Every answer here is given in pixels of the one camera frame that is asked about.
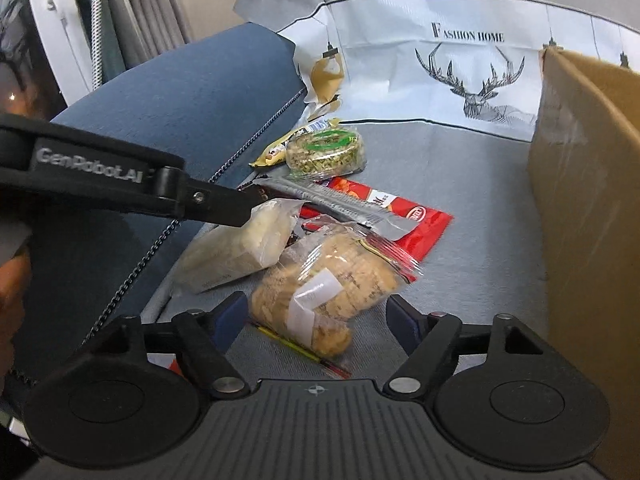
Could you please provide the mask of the person's left hand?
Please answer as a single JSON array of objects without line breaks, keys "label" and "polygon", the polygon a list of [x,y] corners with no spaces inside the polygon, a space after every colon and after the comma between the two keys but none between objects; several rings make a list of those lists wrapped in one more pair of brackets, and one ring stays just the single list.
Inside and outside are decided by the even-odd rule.
[{"label": "person's left hand", "polygon": [[1,388],[4,388],[4,378],[14,364],[12,339],[22,326],[25,315],[24,295],[32,279],[30,255],[26,246],[1,267],[0,278],[0,377]]}]

